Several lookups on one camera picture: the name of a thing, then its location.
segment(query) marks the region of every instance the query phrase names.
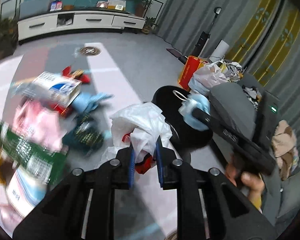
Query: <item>tv stand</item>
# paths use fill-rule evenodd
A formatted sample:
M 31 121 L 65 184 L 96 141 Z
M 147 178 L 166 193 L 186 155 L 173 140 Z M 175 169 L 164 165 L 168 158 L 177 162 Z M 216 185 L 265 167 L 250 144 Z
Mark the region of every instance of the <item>tv stand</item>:
M 145 19 L 133 14 L 104 8 L 79 8 L 68 11 L 47 12 L 18 21 L 19 43 L 47 33 L 78 29 L 142 29 Z

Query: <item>gray curtain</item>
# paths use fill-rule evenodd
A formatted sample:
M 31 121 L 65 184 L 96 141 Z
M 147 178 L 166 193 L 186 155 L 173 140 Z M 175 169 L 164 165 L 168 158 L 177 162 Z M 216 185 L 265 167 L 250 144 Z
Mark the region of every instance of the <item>gray curtain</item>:
M 281 37 L 289 12 L 295 9 L 290 0 L 285 0 L 273 29 L 247 68 L 247 72 L 253 74 L 262 64 L 275 41 Z M 284 62 L 265 88 L 280 99 L 280 114 L 296 132 L 300 156 L 300 31 Z
M 183 55 L 193 50 L 202 31 L 207 31 L 213 17 L 213 9 L 222 7 L 220 16 L 211 31 L 211 38 L 202 57 L 212 54 L 220 40 L 230 47 L 257 10 L 260 0 L 168 0 L 157 35 L 170 43 Z

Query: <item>hand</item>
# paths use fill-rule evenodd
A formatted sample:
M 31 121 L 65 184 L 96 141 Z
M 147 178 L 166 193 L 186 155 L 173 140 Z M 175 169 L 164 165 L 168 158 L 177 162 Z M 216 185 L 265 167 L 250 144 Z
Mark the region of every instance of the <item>hand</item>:
M 237 186 L 237 183 L 235 182 L 235 178 L 237 177 L 238 171 L 233 166 L 232 163 L 228 164 L 226 167 L 226 173 L 225 176 L 235 185 Z M 250 192 L 248 194 L 248 199 L 251 201 L 251 203 L 258 209 L 261 207 L 261 194 L 265 188 L 265 184 L 261 177 L 251 174 L 249 172 L 243 172 L 241 175 L 241 181 L 242 183 L 250 188 Z

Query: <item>white tv stand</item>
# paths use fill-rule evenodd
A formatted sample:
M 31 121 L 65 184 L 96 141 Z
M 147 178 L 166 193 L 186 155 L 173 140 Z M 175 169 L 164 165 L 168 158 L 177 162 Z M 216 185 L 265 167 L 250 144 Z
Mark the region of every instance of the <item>white tv stand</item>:
M 72 24 L 57 25 L 58 18 L 71 16 Z M 125 27 L 130 27 L 137 30 L 142 29 L 144 24 L 144 18 L 120 12 L 97 10 L 57 11 L 18 21 L 18 40 L 19 43 L 22 43 L 20 41 L 41 34 L 75 29 L 108 28 L 123 30 Z

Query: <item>potted plant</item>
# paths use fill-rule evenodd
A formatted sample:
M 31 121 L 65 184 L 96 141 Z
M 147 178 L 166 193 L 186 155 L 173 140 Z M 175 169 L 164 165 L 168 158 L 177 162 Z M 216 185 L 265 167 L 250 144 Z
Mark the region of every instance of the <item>potted plant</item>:
M 0 21 L 0 60 L 13 55 L 18 41 L 17 19 L 5 18 Z
M 145 10 L 152 4 L 152 0 L 136 0 L 135 16 L 143 17 Z
M 156 18 L 146 18 L 145 25 L 143 26 L 143 29 L 141 30 L 144 34 L 149 34 L 151 31 L 152 26 L 158 27 L 158 25 L 155 23 Z

